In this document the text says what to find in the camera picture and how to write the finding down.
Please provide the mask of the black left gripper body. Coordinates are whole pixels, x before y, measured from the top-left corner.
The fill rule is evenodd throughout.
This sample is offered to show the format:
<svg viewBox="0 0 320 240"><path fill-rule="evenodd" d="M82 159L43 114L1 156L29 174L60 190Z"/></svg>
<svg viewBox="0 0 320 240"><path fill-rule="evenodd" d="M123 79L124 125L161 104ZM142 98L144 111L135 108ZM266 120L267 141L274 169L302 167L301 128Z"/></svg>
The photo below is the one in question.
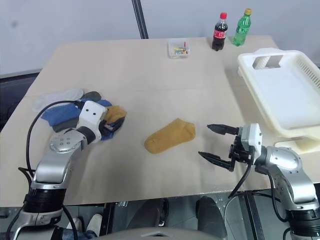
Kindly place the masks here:
<svg viewBox="0 0 320 240"><path fill-rule="evenodd" d="M113 127L108 125L106 120L102 120L99 124L99 132L102 136L110 136L113 133Z"/></svg>

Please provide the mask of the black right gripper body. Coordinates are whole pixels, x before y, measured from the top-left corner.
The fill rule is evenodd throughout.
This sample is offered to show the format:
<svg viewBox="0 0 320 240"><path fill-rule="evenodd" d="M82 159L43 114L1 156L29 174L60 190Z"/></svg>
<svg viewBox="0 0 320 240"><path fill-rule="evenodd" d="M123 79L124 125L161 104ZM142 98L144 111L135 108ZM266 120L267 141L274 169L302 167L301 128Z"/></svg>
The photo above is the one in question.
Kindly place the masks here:
<svg viewBox="0 0 320 240"><path fill-rule="evenodd" d="M236 162L245 163L248 166L253 165L255 148L253 146L244 147L241 141L242 129L242 127L237 127L237 134L229 149L228 157L231 159L232 166L234 166Z"/></svg>

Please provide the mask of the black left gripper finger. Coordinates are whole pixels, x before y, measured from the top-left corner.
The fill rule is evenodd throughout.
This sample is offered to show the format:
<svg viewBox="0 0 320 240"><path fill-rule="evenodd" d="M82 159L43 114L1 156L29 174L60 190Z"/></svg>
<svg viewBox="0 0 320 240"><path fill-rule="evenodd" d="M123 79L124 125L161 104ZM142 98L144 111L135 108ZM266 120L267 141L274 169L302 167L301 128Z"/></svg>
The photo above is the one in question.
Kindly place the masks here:
<svg viewBox="0 0 320 240"><path fill-rule="evenodd" d="M121 117L117 119L114 123L111 124L112 131L117 131L120 129L120 127L123 125L125 121L125 117Z"/></svg>

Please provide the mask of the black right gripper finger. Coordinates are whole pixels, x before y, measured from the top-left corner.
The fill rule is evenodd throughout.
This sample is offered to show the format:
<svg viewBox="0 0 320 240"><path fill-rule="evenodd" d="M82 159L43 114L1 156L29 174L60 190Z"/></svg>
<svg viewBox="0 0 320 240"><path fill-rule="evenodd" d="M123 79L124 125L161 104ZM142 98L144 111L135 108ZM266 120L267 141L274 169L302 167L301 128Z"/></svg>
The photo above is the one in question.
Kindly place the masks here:
<svg viewBox="0 0 320 240"><path fill-rule="evenodd" d="M225 124L208 124L207 128L211 131L220 134L220 135L238 135L239 134L239 127L232 127Z"/></svg>
<svg viewBox="0 0 320 240"><path fill-rule="evenodd" d="M198 154L200 156L202 156L205 160L210 162L211 164L214 164L218 167L224 168L230 172L234 171L234 168L235 168L235 161L234 160L225 161L225 160L222 160L221 157L218 155L214 155L212 153L203 152L203 151L199 151Z"/></svg>

